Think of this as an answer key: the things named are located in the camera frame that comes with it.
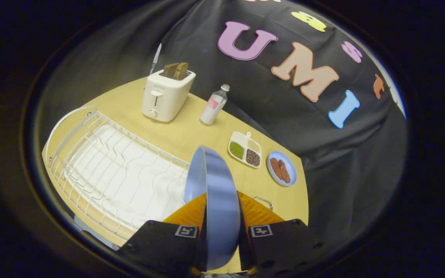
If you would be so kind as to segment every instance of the toaster knob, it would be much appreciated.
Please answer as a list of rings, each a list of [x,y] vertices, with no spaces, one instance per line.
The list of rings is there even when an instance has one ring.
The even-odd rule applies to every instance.
[[[147,114],[149,114],[149,116],[150,116],[151,118],[155,118],[155,117],[157,117],[157,111],[156,111],[155,109],[150,109],[149,112],[148,112]]]

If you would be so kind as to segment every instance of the toaster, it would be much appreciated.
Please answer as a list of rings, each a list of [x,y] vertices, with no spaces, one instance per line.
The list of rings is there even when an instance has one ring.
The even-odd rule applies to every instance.
[[[143,90],[142,113],[161,122],[169,122],[180,112],[187,100],[195,73],[187,70],[182,80],[162,75],[163,70],[147,77]]]

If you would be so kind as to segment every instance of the orange letter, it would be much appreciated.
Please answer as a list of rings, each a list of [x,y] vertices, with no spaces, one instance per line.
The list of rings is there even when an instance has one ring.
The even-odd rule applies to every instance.
[[[277,77],[289,80],[290,72],[295,69],[293,86],[311,81],[300,88],[302,94],[312,102],[318,101],[318,96],[332,83],[338,80],[339,75],[329,66],[313,69],[314,53],[303,44],[294,42],[293,53],[279,67],[272,67],[271,71]]]
[[[380,98],[380,91],[384,91],[384,81],[376,74],[374,82],[374,93],[377,98]]]

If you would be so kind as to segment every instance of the wooden table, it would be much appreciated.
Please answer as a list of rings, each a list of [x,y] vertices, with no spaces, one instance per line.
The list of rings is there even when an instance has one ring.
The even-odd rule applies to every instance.
[[[162,123],[147,118],[141,112],[145,81],[146,78],[142,78],[119,86],[96,97],[84,104],[84,106],[95,106],[102,114],[125,129],[187,162],[191,161],[191,157],[198,146],[204,145],[212,148],[228,164],[238,191],[250,197],[261,197],[269,200],[274,206],[273,211],[285,220],[299,218],[305,224],[308,224],[307,184],[302,162],[298,156],[225,111],[219,113],[213,125],[208,127],[202,125],[199,122],[199,117],[206,101],[190,93],[187,101],[173,121]],[[65,121],[56,129],[52,141],[49,142],[49,153],[53,153],[66,134],[74,128],[74,125],[69,124],[71,122]],[[247,132],[252,133],[252,139],[257,141],[262,148],[263,161],[261,167],[254,169],[230,156],[228,153],[228,142],[233,131],[243,134]],[[270,175],[267,170],[266,159],[267,155],[274,150],[285,153],[295,165],[298,176],[295,185],[283,187],[276,183]],[[44,151],[42,156],[47,167],[48,158],[44,157]],[[119,241],[114,237],[108,236],[108,230],[97,224],[94,225],[93,221],[88,220],[88,217],[76,206],[71,205],[70,208],[87,225],[90,225],[92,229],[113,241],[113,243],[120,246],[125,243],[125,241]],[[237,250],[226,266],[210,272],[234,273],[239,271],[241,269]]]

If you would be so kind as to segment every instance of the water bottle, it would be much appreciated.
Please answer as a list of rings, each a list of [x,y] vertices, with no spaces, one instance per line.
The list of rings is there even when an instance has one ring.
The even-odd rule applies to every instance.
[[[229,92],[229,85],[223,84],[221,90],[212,93],[205,105],[205,109],[200,116],[200,122],[203,125],[212,125],[217,115],[228,101],[226,93]]]

